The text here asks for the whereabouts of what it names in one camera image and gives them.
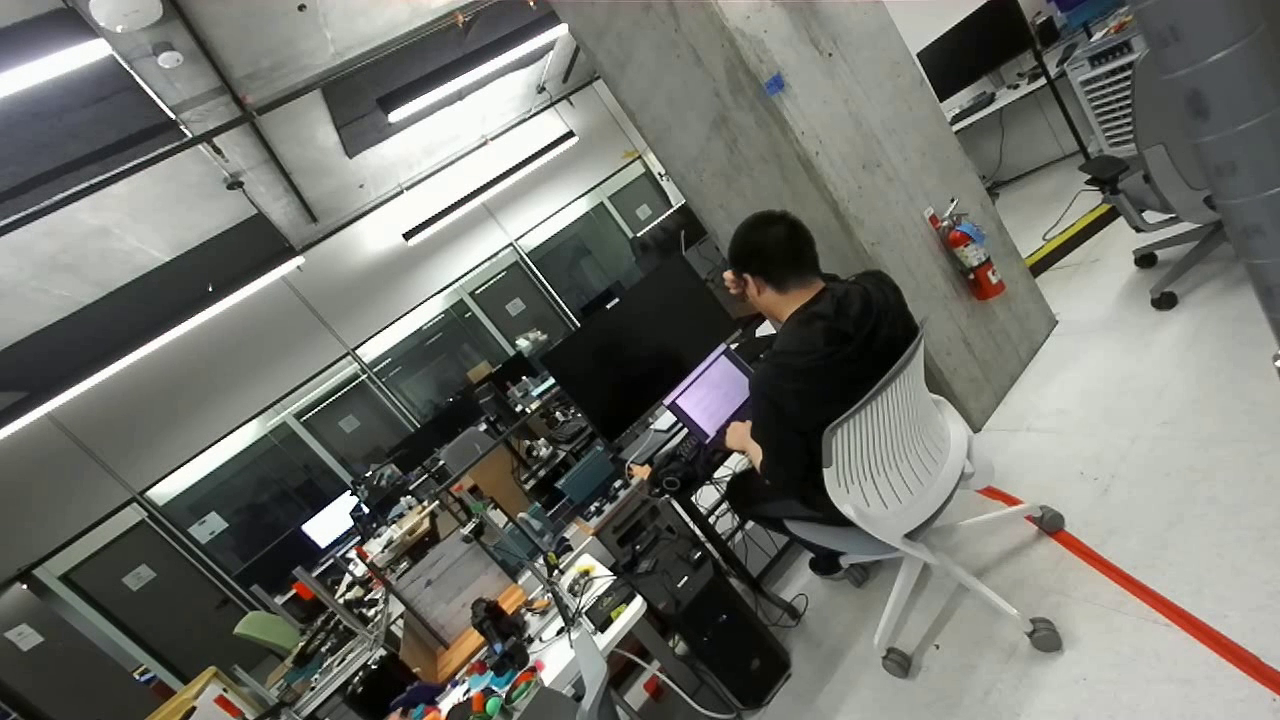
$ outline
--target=concrete pillar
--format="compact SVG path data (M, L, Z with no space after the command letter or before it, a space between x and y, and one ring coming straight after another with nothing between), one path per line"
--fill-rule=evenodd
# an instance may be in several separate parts
M553 7L718 243L748 212L802 217L833 274L902 286L936 390L972 426L995 411L1057 320L879 0ZM1002 302L977 304L930 242L946 196L987 228Z

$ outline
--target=black hair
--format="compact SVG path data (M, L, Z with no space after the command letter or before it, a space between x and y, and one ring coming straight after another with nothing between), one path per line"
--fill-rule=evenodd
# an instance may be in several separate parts
M757 212L729 242L729 270L775 291L821 279L812 232L788 212Z

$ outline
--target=pipe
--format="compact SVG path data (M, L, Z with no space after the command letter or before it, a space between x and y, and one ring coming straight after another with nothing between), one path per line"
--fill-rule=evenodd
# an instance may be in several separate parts
M179 0L167 5L172 18L186 29L192 46L201 47L201 55L206 62L212 77L226 90L233 105L241 108L241 116L246 116L246 132L265 143L272 168L281 173L281 180L287 186L292 201L309 212L312 226L320 226L317 208L309 203L309 196L301 192L301 186L287 178L284 159L277 155L277 147L268 143L268 132L254 116L254 108L246 108L246 101L234 91L233 77L223 72L223 64L212 55L206 41L201 37L201 29L192 23L192 18L184 14Z
M1165 91L1183 108L1214 212L1280 342L1280 7L1139 0Z

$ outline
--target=black shirt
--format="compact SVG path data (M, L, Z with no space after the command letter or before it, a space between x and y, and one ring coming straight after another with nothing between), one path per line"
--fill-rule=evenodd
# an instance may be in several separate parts
M764 483L839 522L824 491L821 442L911 347L917 320L884 274L828 279L785 320L751 379L751 437Z

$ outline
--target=man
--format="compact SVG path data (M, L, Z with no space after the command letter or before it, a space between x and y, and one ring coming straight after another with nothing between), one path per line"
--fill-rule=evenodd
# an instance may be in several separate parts
M751 379L751 420L724 437L751 466L751 476L729 490L729 506L769 528L846 526L828 499L821 442L917 342L902 291L884 274L824 275L812 232L788 212L760 212L735 228L724 290L775 326ZM833 575L839 556L816 553L807 570Z

